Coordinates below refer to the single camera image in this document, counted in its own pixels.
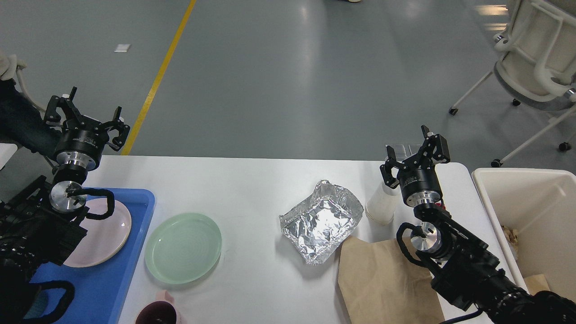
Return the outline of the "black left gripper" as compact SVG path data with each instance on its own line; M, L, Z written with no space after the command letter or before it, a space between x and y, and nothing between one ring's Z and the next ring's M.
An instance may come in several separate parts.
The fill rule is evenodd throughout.
M63 131L54 152L59 165L76 164L92 171L99 167L105 144L119 152L127 142L131 127L121 117L121 106L117 107L111 121L80 121L80 111L73 103L76 91L77 87L72 87L67 96L53 95L43 123Z

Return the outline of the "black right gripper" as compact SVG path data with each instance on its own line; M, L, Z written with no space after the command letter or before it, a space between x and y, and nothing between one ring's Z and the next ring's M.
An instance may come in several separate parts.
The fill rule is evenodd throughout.
M400 185L403 203L416 207L423 203L438 203L443 199L437 164L451 162L448 141L426 126L421 125L424 142L416 153L415 166L407 166L397 160L396 152L386 145L387 159L380 166L384 184L395 189Z

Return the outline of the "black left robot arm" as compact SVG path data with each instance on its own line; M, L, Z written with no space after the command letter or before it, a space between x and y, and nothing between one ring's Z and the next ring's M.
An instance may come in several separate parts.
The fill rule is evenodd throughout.
M118 151L130 126L117 107L110 121L83 115L67 98L53 95L42 125L59 127L61 137L52 158L54 177L41 175L8 202L1 203L1 322L51 324L67 311L75 295L66 280L31 283L45 263L63 265L87 230L82 221L105 220L115 210L108 189L84 187L88 172L99 167L105 146Z

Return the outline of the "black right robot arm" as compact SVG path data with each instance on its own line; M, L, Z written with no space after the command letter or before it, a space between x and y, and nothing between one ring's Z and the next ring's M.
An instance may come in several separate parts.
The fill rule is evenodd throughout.
M436 164L450 162L448 142L421 127L423 144L403 161L387 146L380 166L383 183L399 188L419 224L402 223L396 240L403 256L432 274L431 287L449 304L472 314L448 320L455 324L486 314L494 324L573 324L575 303L551 291L534 295L498 269L499 259L488 244L453 220L444 207Z

